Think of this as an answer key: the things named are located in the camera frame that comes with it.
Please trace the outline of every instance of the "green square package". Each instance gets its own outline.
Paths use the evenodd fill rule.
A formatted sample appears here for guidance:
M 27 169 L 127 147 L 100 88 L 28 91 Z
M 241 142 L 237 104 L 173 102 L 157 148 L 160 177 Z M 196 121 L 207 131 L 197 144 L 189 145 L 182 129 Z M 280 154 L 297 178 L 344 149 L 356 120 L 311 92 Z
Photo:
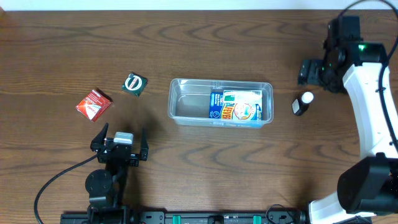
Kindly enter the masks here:
M 128 92 L 132 95 L 139 96 L 142 91 L 144 91 L 145 86 L 147 85 L 148 80 L 140 75 L 136 75 L 131 73 L 124 84 L 122 85 L 122 90 Z

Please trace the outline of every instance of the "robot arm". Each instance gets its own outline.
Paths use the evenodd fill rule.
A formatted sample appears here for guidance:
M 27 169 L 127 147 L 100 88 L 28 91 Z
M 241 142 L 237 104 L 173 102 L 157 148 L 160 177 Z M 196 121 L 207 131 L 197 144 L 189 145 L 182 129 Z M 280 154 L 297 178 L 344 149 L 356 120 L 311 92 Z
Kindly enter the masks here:
M 310 223 L 349 223 L 356 217 L 395 213 L 398 153 L 391 144 L 378 91 L 384 91 L 395 130 L 398 115 L 389 88 L 388 68 L 382 81 L 385 89 L 378 90 L 382 63 L 387 58 L 384 47 L 364 43 L 359 18 L 349 16 L 330 22 L 324 48 L 323 60 L 303 62 L 298 82 L 349 94 L 358 126 L 361 161 L 341 175 L 336 192 L 310 203 Z

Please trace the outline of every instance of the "wooden table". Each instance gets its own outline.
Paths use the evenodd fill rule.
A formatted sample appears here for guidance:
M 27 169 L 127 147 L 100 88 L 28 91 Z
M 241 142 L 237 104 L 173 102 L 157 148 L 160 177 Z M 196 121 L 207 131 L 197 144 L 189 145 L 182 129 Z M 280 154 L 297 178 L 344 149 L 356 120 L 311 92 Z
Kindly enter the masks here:
M 366 40 L 389 50 L 391 11 L 361 11 Z M 301 61 L 322 58 L 327 23 L 338 11 L 7 12 L 0 22 L 0 223 L 35 223 L 33 202 L 55 174 L 93 155 L 105 122 L 148 130 L 149 160 L 130 170 L 124 201 L 133 208 L 265 210 L 305 208 L 336 190 L 359 161 L 347 95 L 297 85 Z M 391 84 L 398 99 L 397 56 Z M 130 71 L 149 84 L 137 98 L 121 91 Z M 167 115 L 173 78 L 269 82 L 274 121 L 262 129 L 177 126 Z M 75 106 L 99 88 L 114 101 L 92 123 Z M 295 95 L 312 90 L 296 117 Z M 39 212 L 59 223 L 88 206 L 86 176 L 96 161 L 57 179 Z M 390 215 L 377 223 L 397 223 Z

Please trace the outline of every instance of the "white bottle cap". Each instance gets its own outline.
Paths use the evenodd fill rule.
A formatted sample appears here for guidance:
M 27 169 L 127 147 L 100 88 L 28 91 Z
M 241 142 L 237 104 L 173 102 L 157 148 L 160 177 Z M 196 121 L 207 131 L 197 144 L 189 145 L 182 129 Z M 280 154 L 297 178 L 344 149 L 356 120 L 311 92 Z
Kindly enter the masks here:
M 301 96 L 301 101 L 303 103 L 311 103 L 311 101 L 313 100 L 313 94 L 311 92 L 305 92 L 302 96 Z

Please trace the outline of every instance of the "gray plastic container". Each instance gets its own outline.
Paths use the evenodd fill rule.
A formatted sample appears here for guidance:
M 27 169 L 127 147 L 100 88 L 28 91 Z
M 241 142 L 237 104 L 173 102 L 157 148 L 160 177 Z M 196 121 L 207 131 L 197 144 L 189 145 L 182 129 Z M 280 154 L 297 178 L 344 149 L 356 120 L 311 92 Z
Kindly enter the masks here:
M 211 93 L 224 90 L 261 90 L 262 121 L 209 118 Z M 262 128 L 274 119 L 272 95 L 269 83 L 176 78 L 170 84 L 169 116 L 180 125 Z

